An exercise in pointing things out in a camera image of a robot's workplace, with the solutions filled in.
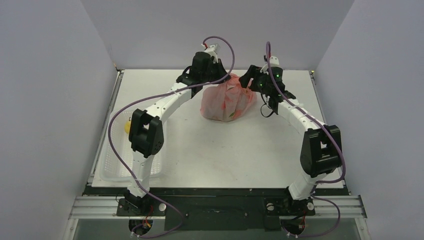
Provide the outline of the pink printed plastic bag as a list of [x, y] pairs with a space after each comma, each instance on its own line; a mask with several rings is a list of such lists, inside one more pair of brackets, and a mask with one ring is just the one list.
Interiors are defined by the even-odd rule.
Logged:
[[243, 88], [239, 78], [232, 73], [226, 82], [204, 90], [200, 106], [200, 114], [204, 118], [231, 122], [245, 115], [256, 104], [257, 94], [249, 88]]

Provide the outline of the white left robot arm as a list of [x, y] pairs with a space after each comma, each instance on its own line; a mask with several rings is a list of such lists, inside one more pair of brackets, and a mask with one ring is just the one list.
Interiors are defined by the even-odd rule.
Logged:
[[177, 78], [166, 96], [148, 108], [136, 109], [132, 113], [129, 141], [135, 177], [131, 179], [128, 190], [135, 196], [129, 208], [136, 215], [143, 215], [149, 210], [149, 201], [144, 196], [150, 189], [153, 159], [165, 142], [164, 123], [182, 104], [200, 92], [205, 84], [222, 83], [229, 78], [216, 50], [197, 52], [192, 64]]

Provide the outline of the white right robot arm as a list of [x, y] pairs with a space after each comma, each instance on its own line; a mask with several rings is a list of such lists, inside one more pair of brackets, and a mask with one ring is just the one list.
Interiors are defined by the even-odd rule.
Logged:
[[264, 105], [285, 119], [303, 136], [300, 151], [300, 174], [288, 187], [290, 195], [282, 199], [283, 209], [294, 214], [302, 207], [302, 200], [308, 199], [324, 178], [343, 165], [341, 157], [341, 131], [336, 125], [327, 125], [310, 115], [286, 90], [282, 81], [283, 69], [250, 65], [239, 78], [243, 88], [259, 93]]

